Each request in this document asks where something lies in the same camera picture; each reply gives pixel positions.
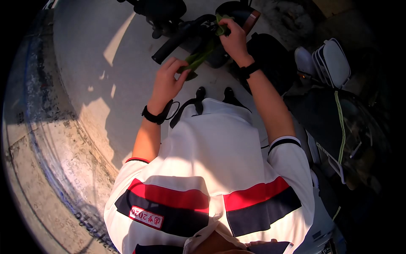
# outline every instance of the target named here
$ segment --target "sneaker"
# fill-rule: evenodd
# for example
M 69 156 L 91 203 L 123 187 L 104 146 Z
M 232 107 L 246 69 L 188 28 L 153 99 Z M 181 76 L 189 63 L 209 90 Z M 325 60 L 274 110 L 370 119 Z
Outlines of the sneaker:
M 196 91 L 196 99 L 204 99 L 206 96 L 206 89 L 204 87 L 199 87 Z
M 234 97 L 234 92 L 231 87 L 226 87 L 226 89 L 224 90 L 224 99 L 227 97 Z

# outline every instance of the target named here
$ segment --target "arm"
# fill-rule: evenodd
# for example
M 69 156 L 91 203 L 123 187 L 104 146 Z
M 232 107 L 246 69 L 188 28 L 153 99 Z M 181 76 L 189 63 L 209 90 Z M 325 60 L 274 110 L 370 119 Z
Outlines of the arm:
M 186 65 L 188 65 L 186 61 L 172 57 L 158 70 L 152 96 L 147 104 L 147 109 L 151 114 L 160 114 L 166 104 L 182 89 L 190 69 L 183 71 L 178 80 L 175 79 L 175 73 L 179 67 Z M 158 156 L 160 146 L 161 126 L 144 118 L 135 139 L 132 157 L 152 161 Z
M 247 67 L 254 62 L 247 52 L 246 34 L 232 19 L 222 19 L 219 25 L 227 24 L 231 34 L 220 36 L 224 49 L 238 64 Z M 292 117 L 282 98 L 261 70 L 257 70 L 247 79 L 258 113 L 265 125 L 268 142 L 282 136 L 295 136 Z

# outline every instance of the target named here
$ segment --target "black watch strap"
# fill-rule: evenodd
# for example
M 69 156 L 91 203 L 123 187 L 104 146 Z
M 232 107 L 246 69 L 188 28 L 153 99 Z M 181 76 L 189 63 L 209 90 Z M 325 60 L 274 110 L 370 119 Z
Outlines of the black watch strap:
M 148 121 L 156 123 L 157 125 L 161 125 L 166 120 L 166 117 L 169 114 L 169 110 L 171 109 L 172 103 L 173 103 L 173 100 L 170 100 L 166 104 L 166 106 L 164 108 L 164 111 L 162 111 L 162 113 L 160 113 L 159 115 L 152 115 L 148 111 L 147 106 L 145 106 L 143 112 L 141 113 L 141 115 L 143 117 L 145 117 Z
M 244 79 L 249 79 L 250 74 L 259 70 L 260 68 L 261 68 L 261 65 L 257 62 L 254 62 L 247 67 L 241 67 L 240 68 L 241 77 Z

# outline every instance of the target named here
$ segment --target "green leaf vegetable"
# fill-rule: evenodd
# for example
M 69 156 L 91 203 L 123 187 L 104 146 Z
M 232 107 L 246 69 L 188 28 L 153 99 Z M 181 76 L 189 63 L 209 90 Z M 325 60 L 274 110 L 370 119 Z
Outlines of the green leaf vegetable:
M 229 17 L 228 15 L 221 16 L 220 14 L 216 13 L 216 24 L 220 22 L 221 19 L 234 19 L 233 17 Z M 215 32 L 215 35 L 220 36 L 225 34 L 228 31 L 227 25 L 218 25 L 218 28 Z M 196 54 L 190 55 L 186 57 L 185 61 L 189 64 L 188 66 L 182 66 L 178 69 L 177 73 L 182 73 L 184 70 L 192 69 L 189 72 L 186 81 L 192 80 L 197 77 L 195 70 L 201 65 L 206 58 L 213 52 L 217 45 L 214 45 L 214 40 L 210 39 L 204 49 Z

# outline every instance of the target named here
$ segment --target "handlebar grip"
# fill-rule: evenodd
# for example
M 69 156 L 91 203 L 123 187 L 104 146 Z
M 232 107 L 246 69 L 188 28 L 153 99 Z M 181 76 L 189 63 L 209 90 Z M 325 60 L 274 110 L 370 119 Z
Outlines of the handlebar grip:
M 190 28 L 192 24 L 186 24 L 181 30 L 179 30 L 175 35 L 169 38 L 160 49 L 152 56 L 152 59 L 161 64 L 165 58 L 167 58 L 172 51 L 174 51 L 182 42 L 184 42 L 190 33 Z

